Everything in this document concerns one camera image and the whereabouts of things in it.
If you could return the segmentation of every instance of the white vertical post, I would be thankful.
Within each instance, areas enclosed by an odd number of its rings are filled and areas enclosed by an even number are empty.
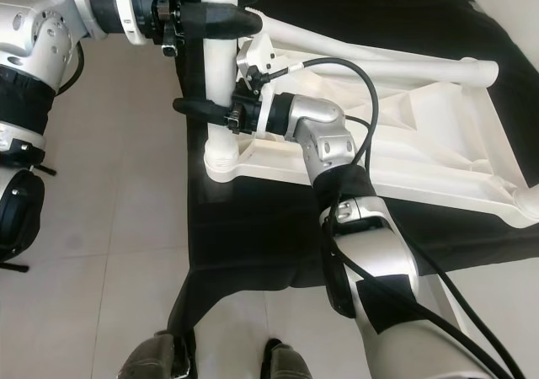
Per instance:
[[[237,4],[237,0],[202,0]],[[236,82],[237,40],[204,40],[205,96],[229,106]],[[205,162],[211,168],[229,167],[238,158],[237,141],[224,126],[208,124]]]

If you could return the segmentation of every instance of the silver metal joint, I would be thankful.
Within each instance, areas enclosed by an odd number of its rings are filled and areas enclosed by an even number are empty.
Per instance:
[[[297,95],[291,103],[285,139],[297,141],[311,183],[331,168],[350,164],[357,151],[344,111],[326,99]]]
[[[14,139],[27,142],[21,145],[23,150],[28,150],[29,145],[45,150],[45,138],[39,133],[0,121],[0,152],[9,150]]]
[[[87,33],[74,0],[0,0],[0,65],[55,91]]]

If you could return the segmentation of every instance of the black padding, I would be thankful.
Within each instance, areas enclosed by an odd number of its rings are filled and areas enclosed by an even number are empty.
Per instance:
[[[43,181],[28,170],[12,178],[0,200],[0,261],[27,249],[40,230]]]
[[[415,301],[410,280],[407,275],[388,275],[377,277],[382,284],[391,287],[393,290],[405,295],[410,300]],[[393,299],[388,298],[380,292],[376,286],[366,280],[360,280],[357,284],[357,291],[360,295],[361,304],[365,313],[377,333],[391,328],[400,323],[423,320],[415,312],[401,306]]]
[[[123,34],[116,0],[90,0],[93,16],[97,19],[99,27],[107,34]]]
[[[217,105],[209,99],[175,99],[172,104],[174,110],[194,120],[214,125],[223,125],[225,116],[230,112],[228,107]]]
[[[295,94],[283,93],[273,97],[266,127],[268,132],[281,136],[285,135],[290,119],[290,107],[295,96]]]
[[[184,3],[181,24],[186,39],[235,40],[262,29],[257,14],[227,3]]]
[[[376,196],[366,170],[357,164],[331,168],[321,173],[312,183],[320,211],[328,209],[337,198],[339,189],[341,200],[363,196]]]
[[[43,135],[56,92],[45,83],[0,66],[0,121]]]

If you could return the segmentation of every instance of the black cable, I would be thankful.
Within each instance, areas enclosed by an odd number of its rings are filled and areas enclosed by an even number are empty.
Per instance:
[[[371,124],[368,123],[366,120],[362,120],[361,118],[358,118],[356,116],[346,115],[346,119],[351,120],[352,122],[357,122],[358,124],[362,124],[367,129],[371,127]],[[367,150],[365,151],[365,170],[367,172],[367,175],[371,175],[371,147],[372,145],[369,145],[367,147]]]
[[[417,253],[422,259],[424,259],[427,264],[432,268],[436,274],[438,274],[441,280],[446,284],[447,289],[455,297],[458,304],[462,307],[462,310],[470,317],[470,320],[476,325],[481,334],[487,339],[487,341],[493,346],[499,356],[502,358],[504,363],[509,368],[511,374],[515,379],[524,379],[524,374],[520,370],[519,366],[509,353],[509,351],[504,347],[504,345],[499,341],[496,335],[488,328],[483,320],[475,313],[470,304],[464,298],[462,293],[455,286],[451,278],[446,274],[446,272],[417,244],[417,242],[402,228],[401,224],[395,221],[398,225],[398,229],[403,235],[403,238],[406,240],[407,245]]]
[[[271,73],[271,74],[269,75],[268,81],[269,81],[269,80],[274,80],[274,79],[276,79],[276,78],[278,78],[278,77],[281,77],[281,76],[284,76],[284,75],[286,75],[286,74],[288,74],[288,67],[285,67],[284,69],[281,69],[281,70],[279,70],[278,72]]]
[[[400,304],[401,306],[407,307],[412,312],[417,313],[422,318],[431,321],[438,328],[441,328],[453,339],[458,341],[472,355],[474,355],[498,379],[513,379],[505,371],[505,369],[498,364],[498,362],[496,362],[489,354],[487,354],[481,347],[479,347],[475,342],[473,342],[461,330],[453,326],[451,323],[447,322],[444,318],[440,317],[436,313],[430,311],[426,307],[410,300],[398,291],[395,291],[391,287],[381,283],[375,276],[363,270],[359,265],[354,263],[354,261],[352,261],[346,254],[344,254],[340,250],[339,246],[337,246],[337,243],[333,240],[332,233],[329,230],[326,231],[326,234],[328,234],[328,243],[331,243],[331,251],[335,255],[337,255],[340,260],[351,270],[353,270],[357,275],[359,275],[366,282],[369,282],[375,288],[377,288],[377,290],[379,290],[388,300]]]
[[[67,82],[63,86],[58,88],[58,93],[56,93],[57,97],[59,95],[64,94],[69,88],[71,88],[72,85],[75,84],[77,80],[81,77],[81,74],[83,74],[84,51],[83,51],[83,46],[81,45],[80,41],[77,43],[77,58],[78,58],[77,69],[75,70],[71,78],[67,80]]]

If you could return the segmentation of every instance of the tile floor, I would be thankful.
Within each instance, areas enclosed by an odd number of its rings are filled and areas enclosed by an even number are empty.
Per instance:
[[[47,129],[42,228],[0,271],[2,379],[110,379],[165,328],[187,274],[186,150],[179,85],[157,47],[84,44],[85,72]],[[200,378],[259,376],[265,341],[294,345],[315,377],[368,378],[355,325],[323,288],[241,292],[196,327]]]

